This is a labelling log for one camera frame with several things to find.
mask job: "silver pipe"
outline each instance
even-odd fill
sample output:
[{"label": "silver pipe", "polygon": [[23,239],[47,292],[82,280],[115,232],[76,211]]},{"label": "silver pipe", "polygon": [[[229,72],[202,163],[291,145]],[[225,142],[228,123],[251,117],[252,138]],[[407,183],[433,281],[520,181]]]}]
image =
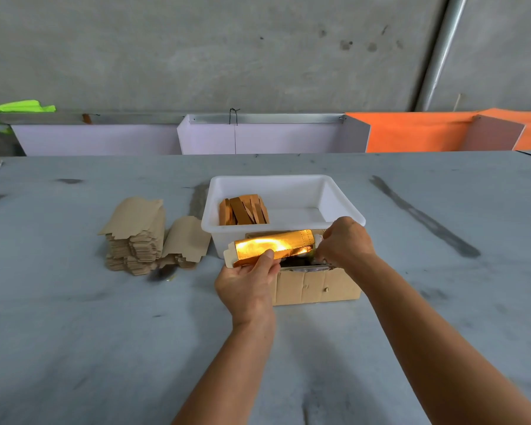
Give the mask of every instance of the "silver pipe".
[{"label": "silver pipe", "polygon": [[453,45],[456,29],[458,28],[467,1],[448,1],[445,17],[443,18],[439,35],[437,36],[437,42],[432,49],[431,60],[429,61],[425,79],[423,79],[423,84],[421,85],[421,92],[419,92],[415,112],[427,112],[431,106],[432,96],[439,84],[440,74],[445,67],[446,58],[450,47]]}]

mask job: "person's right hand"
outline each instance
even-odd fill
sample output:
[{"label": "person's right hand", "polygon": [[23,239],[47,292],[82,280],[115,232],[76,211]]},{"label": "person's right hand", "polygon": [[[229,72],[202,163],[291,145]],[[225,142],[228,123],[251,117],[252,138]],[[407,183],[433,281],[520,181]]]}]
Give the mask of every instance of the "person's right hand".
[{"label": "person's right hand", "polygon": [[325,259],[340,268],[365,256],[375,256],[374,245],[368,231],[348,216],[338,218],[324,232],[315,254],[318,261]]}]

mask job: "gray wall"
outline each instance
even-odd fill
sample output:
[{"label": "gray wall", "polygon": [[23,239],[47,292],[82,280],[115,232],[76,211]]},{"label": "gray wall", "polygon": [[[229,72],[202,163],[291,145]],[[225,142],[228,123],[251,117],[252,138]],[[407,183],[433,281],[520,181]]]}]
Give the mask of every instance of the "gray wall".
[{"label": "gray wall", "polygon": [[0,0],[0,104],[409,110],[444,2]]},{"label": "gray wall", "polygon": [[531,0],[468,0],[431,111],[531,110]]}]

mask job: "neon green cloth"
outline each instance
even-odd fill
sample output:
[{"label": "neon green cloth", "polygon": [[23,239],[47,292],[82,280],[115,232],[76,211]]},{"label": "neon green cloth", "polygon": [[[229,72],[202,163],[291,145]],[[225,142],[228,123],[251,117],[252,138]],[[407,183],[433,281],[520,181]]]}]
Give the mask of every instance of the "neon green cloth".
[{"label": "neon green cloth", "polygon": [[55,112],[55,106],[42,107],[36,99],[25,99],[23,101],[14,101],[11,103],[0,104],[0,113],[18,112],[18,113],[43,113]]}]

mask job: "gray table surface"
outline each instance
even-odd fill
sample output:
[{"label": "gray table surface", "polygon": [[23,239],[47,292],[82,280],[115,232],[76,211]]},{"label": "gray table surface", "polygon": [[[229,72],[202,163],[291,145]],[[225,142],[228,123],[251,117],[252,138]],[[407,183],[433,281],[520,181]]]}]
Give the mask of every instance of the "gray table surface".
[{"label": "gray table surface", "polygon": [[[280,173],[332,176],[378,253],[531,400],[529,155],[27,157],[0,169],[0,423],[169,423],[230,330],[222,262],[149,282],[106,270],[96,233],[129,196],[162,198],[169,225],[213,176]],[[250,423],[428,423],[365,296],[276,314]]]}]

